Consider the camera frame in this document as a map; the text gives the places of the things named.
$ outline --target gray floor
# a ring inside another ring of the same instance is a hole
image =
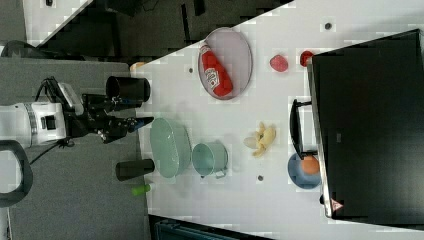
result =
[[[26,39],[22,0],[0,1],[0,42]]]
[[[123,63],[0,59],[1,105],[30,102],[40,82],[55,76],[77,94],[104,93],[106,79],[128,76]],[[135,111],[121,116],[134,116]],[[149,239],[145,196],[133,197],[139,177],[119,182],[117,162],[141,158],[136,133],[105,145],[96,135],[76,139],[73,148],[55,148],[32,165],[28,196],[11,207],[13,240]],[[31,160],[46,147],[27,149]]]
[[[140,1],[146,2],[146,9],[153,8],[156,1],[157,5],[153,11],[141,9],[134,17],[116,13],[118,29],[115,32],[111,21],[96,21],[99,13],[87,11],[43,47],[97,57],[108,56],[112,61],[129,64],[149,62],[205,38],[216,28],[232,27],[291,0],[205,0],[206,11],[200,16],[195,16],[193,0]],[[182,4],[187,8],[188,39],[183,26]],[[113,37],[120,41],[119,56],[115,52]]]

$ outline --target ketchup bottle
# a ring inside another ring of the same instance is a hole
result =
[[[200,48],[200,55],[209,88],[220,97],[229,94],[233,90],[230,76],[206,43]]]

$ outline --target black cable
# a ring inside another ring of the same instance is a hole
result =
[[[38,161],[44,154],[48,153],[50,150],[52,150],[53,148],[59,146],[60,143],[55,143],[53,146],[47,148],[46,150],[44,150],[42,153],[40,153],[36,158],[34,158],[34,160],[32,160],[29,165],[32,165],[33,163],[35,163],[36,161]]]

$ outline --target black mug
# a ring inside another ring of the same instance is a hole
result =
[[[155,164],[152,159],[140,161],[120,162],[116,164],[116,178],[119,181],[126,181],[135,177],[143,176],[155,170]]]
[[[114,77],[106,82],[106,96],[120,100],[117,110],[140,107],[150,98],[150,83],[145,78]]]

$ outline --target desk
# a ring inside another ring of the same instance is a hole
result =
[[[47,42],[93,0],[23,0],[27,42],[34,47]]]
[[[329,31],[327,22],[333,24]],[[287,173],[295,152],[289,138],[291,103],[309,96],[307,72],[298,64],[301,52],[324,52],[420,26],[420,0],[297,0],[234,27],[246,37],[254,65],[245,92],[225,102],[209,96],[199,81],[198,43],[135,68],[133,76],[152,84],[151,100],[140,114],[177,119],[193,146],[218,139],[229,152],[229,173],[219,180],[201,179],[192,166],[175,182],[157,171],[146,176],[157,186],[147,194],[149,214],[273,239],[423,238],[424,233],[412,230],[327,219],[319,189],[301,191]],[[271,70],[268,62],[275,54],[287,57],[288,72]],[[263,158],[254,159],[243,139],[260,121],[275,124],[277,138]],[[142,152],[151,156],[149,128],[140,136]]]

